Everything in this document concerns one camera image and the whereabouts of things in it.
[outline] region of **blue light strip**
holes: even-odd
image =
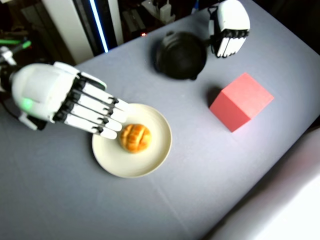
[[[95,23],[96,23],[96,25],[98,27],[98,31],[99,31],[99,35],[100,35],[100,38],[101,38],[101,42],[102,42],[102,45],[103,45],[104,52],[107,53],[108,52],[107,42],[106,42],[106,39],[105,39],[104,31],[102,30],[102,27],[101,27],[99,14],[98,14],[98,11],[97,11],[97,8],[96,8],[95,0],[90,0],[90,5],[91,5],[91,8],[92,8],[92,12],[93,12],[93,16],[94,16],[94,19],[95,19]]]

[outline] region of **red block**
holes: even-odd
[[[253,119],[274,97],[244,73],[226,86],[210,106],[210,111],[234,132]]]

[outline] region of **plate rim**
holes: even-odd
[[[106,168],[104,168],[104,166],[102,166],[102,164],[99,162],[97,156],[96,156],[96,152],[95,152],[95,149],[94,149],[94,138],[98,138],[100,136],[96,135],[96,134],[92,134],[92,139],[91,139],[91,148],[92,148],[92,151],[93,151],[93,155],[94,155],[94,158],[95,160],[99,163],[99,165],[105,170],[107,171],[109,174],[111,175],[114,175],[116,177],[119,177],[119,178],[124,178],[124,179],[136,179],[136,178],[140,178],[140,177],[144,177],[146,175],[149,175],[151,173],[153,173],[155,170],[157,170],[168,158],[168,155],[171,151],[171,147],[172,147],[172,130],[171,130],[171,127],[170,127],[170,124],[168,122],[168,120],[165,118],[165,116],[159,112],[157,109],[155,109],[154,107],[152,106],[149,106],[149,105],[146,105],[146,104],[142,104],[142,103],[129,103],[129,105],[138,105],[138,106],[142,106],[142,107],[147,107],[149,109],[152,109],[154,111],[156,111],[165,121],[165,123],[167,124],[168,128],[169,128],[169,136],[170,136],[170,145],[169,145],[169,149],[168,149],[168,152],[166,153],[165,157],[163,158],[163,160],[160,162],[160,164],[155,167],[154,169],[152,169],[151,171],[148,171],[147,173],[144,173],[144,174],[140,174],[140,175],[136,175],[136,176],[121,176],[121,175],[118,175],[118,174],[115,174],[115,173],[112,173],[110,172],[109,170],[107,170]]]

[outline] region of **gray table surface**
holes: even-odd
[[[207,11],[78,66],[111,94],[167,118],[172,149],[148,176],[112,176],[95,161],[88,133],[63,124],[34,132],[0,108],[0,239],[202,238],[320,114],[320,56],[251,0],[242,2],[249,38],[230,58],[210,53],[196,81],[156,73],[151,49],[170,30],[206,39]],[[244,72],[275,99],[230,133],[208,110],[208,89]]]

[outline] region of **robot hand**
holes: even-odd
[[[27,65],[10,85],[18,119],[34,130],[37,120],[61,122],[115,139],[127,118],[128,103],[105,92],[104,82],[62,62]]]

